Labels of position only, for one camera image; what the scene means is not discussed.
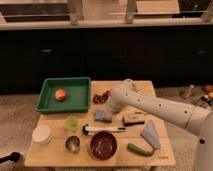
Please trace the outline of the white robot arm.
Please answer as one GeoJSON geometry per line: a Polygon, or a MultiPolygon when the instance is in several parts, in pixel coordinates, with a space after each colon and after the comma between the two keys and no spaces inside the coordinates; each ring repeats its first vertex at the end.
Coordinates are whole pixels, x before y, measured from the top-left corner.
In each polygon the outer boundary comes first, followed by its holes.
{"type": "Polygon", "coordinates": [[[148,112],[198,137],[193,171],[213,171],[213,111],[193,104],[145,96],[136,91],[131,79],[110,90],[107,106],[119,113],[126,106],[148,112]]]}

